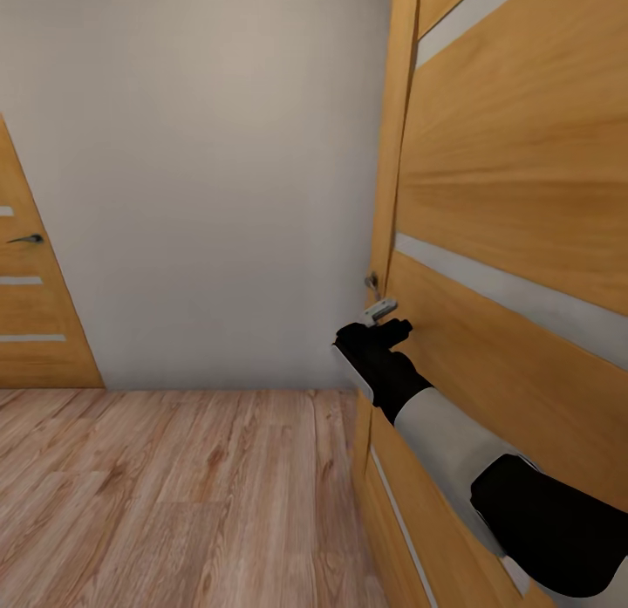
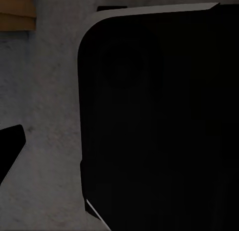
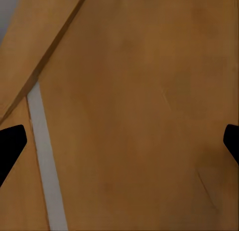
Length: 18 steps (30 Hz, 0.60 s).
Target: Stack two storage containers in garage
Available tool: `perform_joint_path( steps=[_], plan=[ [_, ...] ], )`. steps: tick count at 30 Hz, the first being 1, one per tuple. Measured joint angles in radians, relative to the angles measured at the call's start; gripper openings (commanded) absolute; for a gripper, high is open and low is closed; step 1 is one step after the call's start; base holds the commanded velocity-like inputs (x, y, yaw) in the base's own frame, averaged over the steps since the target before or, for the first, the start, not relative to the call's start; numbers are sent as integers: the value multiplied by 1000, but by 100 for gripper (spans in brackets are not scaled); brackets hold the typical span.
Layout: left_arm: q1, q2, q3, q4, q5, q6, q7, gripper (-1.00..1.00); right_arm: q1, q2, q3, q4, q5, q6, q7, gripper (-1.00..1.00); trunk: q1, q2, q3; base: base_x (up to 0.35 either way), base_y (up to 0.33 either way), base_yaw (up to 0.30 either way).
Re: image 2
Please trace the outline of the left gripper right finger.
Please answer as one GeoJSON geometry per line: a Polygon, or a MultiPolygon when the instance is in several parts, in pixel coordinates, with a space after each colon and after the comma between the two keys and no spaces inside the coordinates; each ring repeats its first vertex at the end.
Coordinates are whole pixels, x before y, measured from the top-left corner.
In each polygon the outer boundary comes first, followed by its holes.
{"type": "Polygon", "coordinates": [[[228,124],[223,142],[239,164],[239,126],[228,124]]]}

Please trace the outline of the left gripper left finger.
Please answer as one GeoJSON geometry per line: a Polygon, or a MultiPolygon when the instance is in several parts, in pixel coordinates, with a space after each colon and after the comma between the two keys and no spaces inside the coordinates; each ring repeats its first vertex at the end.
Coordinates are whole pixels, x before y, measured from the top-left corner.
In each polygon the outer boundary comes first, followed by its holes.
{"type": "Polygon", "coordinates": [[[26,144],[22,125],[0,130],[0,184],[26,144]]]}

